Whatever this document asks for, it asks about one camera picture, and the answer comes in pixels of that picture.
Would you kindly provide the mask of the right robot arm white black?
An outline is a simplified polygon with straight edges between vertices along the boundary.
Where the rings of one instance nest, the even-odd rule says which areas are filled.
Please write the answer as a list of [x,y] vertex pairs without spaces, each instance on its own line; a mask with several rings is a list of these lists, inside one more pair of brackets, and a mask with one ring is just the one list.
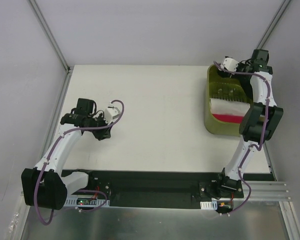
[[269,52],[255,49],[250,59],[239,62],[226,57],[216,63],[218,71],[236,77],[252,103],[239,126],[240,141],[235,153],[222,169],[215,184],[218,197],[227,197],[242,189],[244,171],[256,151],[270,140],[282,119],[272,91],[273,69],[268,65]]

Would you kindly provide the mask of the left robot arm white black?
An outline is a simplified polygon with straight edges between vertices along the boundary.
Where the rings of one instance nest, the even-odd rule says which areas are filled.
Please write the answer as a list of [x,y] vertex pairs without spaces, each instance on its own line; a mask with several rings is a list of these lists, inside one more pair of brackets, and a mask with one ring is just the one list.
[[79,98],[60,120],[57,137],[47,152],[33,168],[25,168],[21,174],[25,204],[33,207],[60,210],[69,195],[80,190],[89,195],[96,183],[82,171],[63,177],[65,163],[85,132],[102,141],[111,136],[111,128],[122,112],[110,102],[104,110],[98,110],[92,99]]

